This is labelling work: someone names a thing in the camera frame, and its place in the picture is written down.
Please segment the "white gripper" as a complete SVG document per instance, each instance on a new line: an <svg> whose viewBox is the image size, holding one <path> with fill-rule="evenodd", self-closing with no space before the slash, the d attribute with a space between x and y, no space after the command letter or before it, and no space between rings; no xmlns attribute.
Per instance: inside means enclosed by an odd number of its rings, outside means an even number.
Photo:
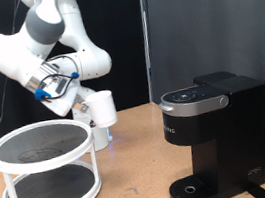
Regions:
<svg viewBox="0 0 265 198"><path fill-rule="evenodd" d="M38 100L58 116L66 116L74 101L73 108L86 113L88 106L83 104L86 98L77 94L78 78L78 73L46 76L37 87Z"/></svg>

